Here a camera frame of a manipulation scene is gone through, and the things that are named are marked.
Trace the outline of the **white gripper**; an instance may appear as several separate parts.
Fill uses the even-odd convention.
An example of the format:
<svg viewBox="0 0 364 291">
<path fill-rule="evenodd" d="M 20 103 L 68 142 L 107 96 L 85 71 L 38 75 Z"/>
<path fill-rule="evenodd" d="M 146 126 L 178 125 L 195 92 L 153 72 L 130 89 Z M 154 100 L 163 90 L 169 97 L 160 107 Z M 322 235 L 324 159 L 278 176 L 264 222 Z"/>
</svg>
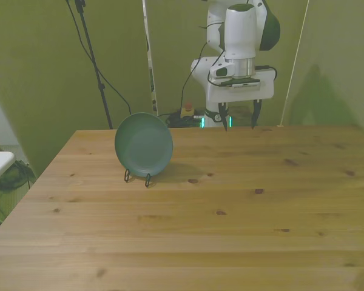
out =
<svg viewBox="0 0 364 291">
<path fill-rule="evenodd" d="M 257 70 L 254 75 L 255 81 L 248 81 L 230 86 L 218 87 L 207 85 L 206 101 L 216 102 L 218 112 L 225 131 L 228 129 L 228 108 L 226 102 L 253 101 L 253 112 L 251 117 L 251 128 L 257 125 L 261 112 L 261 99 L 271 99 L 274 96 L 275 70 Z"/>
</svg>

